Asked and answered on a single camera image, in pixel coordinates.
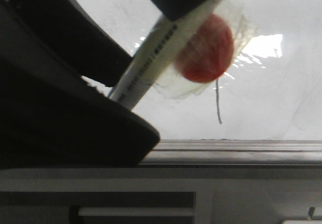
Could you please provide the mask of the white slotted panel below whiteboard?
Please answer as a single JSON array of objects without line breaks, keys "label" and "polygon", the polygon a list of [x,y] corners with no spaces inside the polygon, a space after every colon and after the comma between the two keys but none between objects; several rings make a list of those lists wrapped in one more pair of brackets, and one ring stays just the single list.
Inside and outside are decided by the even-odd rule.
[{"label": "white slotted panel below whiteboard", "polygon": [[3,170],[1,223],[321,223],[321,168]]}]

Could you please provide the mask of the red round magnet with tape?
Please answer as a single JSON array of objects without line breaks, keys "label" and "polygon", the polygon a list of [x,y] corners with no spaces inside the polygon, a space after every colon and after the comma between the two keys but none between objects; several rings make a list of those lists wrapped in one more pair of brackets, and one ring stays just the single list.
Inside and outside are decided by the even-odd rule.
[{"label": "red round magnet with tape", "polygon": [[234,63],[256,33],[241,4],[224,0],[170,61],[153,87],[166,98],[200,95]]}]

